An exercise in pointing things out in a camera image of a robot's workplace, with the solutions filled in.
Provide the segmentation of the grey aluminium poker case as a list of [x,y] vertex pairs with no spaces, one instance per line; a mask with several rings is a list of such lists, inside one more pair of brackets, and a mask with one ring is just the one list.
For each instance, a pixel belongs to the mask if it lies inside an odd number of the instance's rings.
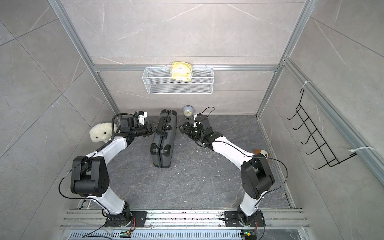
[[172,162],[177,133],[177,112],[162,110],[154,138],[150,146],[153,164],[157,168],[169,168]]

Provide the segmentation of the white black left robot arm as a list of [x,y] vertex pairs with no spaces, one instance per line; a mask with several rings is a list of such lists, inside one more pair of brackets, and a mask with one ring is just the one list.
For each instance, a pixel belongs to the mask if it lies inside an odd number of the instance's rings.
[[94,152],[73,160],[70,188],[73,194],[94,201],[106,211],[107,221],[126,227],[133,221],[129,204],[118,197],[110,187],[108,163],[127,148],[136,137],[153,134],[156,127],[147,122],[147,113],[118,114],[120,124],[111,123],[94,126],[90,132],[92,141],[104,142]]

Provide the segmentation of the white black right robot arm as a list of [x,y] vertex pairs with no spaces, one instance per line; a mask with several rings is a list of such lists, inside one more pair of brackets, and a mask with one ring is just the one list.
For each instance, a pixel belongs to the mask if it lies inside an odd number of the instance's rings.
[[188,136],[200,147],[222,155],[234,164],[241,176],[244,197],[238,206],[238,221],[244,227],[256,222],[260,214],[260,203],[263,197],[271,192],[275,178],[269,165],[269,154],[260,150],[257,154],[229,141],[222,133],[214,131],[207,115],[195,115],[194,123],[186,122],[179,126],[182,134]]

